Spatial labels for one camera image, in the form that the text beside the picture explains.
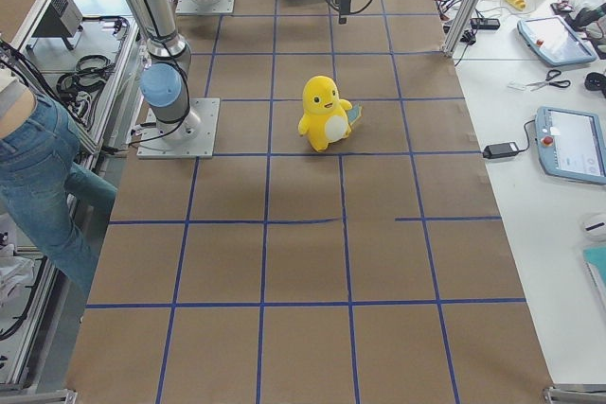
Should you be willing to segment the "yellow plush toy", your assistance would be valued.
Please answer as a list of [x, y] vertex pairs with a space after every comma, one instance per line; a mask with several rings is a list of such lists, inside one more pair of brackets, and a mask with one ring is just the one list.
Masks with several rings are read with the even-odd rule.
[[334, 80], [326, 76], [315, 76], [307, 81], [302, 103], [298, 133], [306, 136], [318, 152], [348, 138], [352, 126], [362, 117], [362, 106], [340, 98]]

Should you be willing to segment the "blue teach pendant upper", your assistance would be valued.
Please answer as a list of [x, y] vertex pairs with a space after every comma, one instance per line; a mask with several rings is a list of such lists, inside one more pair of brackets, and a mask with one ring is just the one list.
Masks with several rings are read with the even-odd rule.
[[550, 66], [590, 63], [597, 59], [593, 47], [560, 16], [520, 20], [517, 31], [528, 47]]

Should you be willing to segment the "blue teach pendant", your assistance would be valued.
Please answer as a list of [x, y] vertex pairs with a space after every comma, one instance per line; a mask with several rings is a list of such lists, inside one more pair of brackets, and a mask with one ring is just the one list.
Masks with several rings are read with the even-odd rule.
[[520, 20], [517, 31], [528, 47], [550, 66], [590, 63], [597, 59], [593, 47], [560, 16]]
[[542, 106], [534, 123], [546, 174], [605, 185], [605, 140], [596, 114]]

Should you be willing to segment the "black power adapter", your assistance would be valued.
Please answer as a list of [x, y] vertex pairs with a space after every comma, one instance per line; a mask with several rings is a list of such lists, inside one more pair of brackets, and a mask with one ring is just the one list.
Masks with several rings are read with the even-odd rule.
[[514, 157], [520, 152], [515, 142], [488, 144], [482, 150], [485, 159], [502, 159]]

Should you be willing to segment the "blue teach pendant lower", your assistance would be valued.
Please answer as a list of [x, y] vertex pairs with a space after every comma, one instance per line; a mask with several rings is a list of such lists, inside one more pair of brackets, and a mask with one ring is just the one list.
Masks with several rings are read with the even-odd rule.
[[542, 106], [534, 123], [546, 174], [605, 185], [605, 140], [596, 114]]

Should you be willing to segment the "person in blue jeans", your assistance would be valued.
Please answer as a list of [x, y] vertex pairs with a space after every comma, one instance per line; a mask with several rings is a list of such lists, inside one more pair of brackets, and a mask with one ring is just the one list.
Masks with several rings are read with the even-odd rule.
[[1, 69], [1, 202], [53, 265], [90, 293], [98, 254], [70, 215], [72, 195], [109, 215], [116, 188], [80, 166], [79, 129], [55, 99]]

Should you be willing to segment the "black handled scissors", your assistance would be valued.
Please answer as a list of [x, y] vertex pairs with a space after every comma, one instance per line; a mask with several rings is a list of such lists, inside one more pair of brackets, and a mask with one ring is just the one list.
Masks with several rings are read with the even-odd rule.
[[529, 87], [531, 91], [536, 91], [546, 86], [560, 89], [568, 88], [571, 85], [571, 81], [569, 79], [558, 79], [560, 76], [561, 70], [550, 69], [547, 71], [543, 80], [529, 83], [526, 87]]

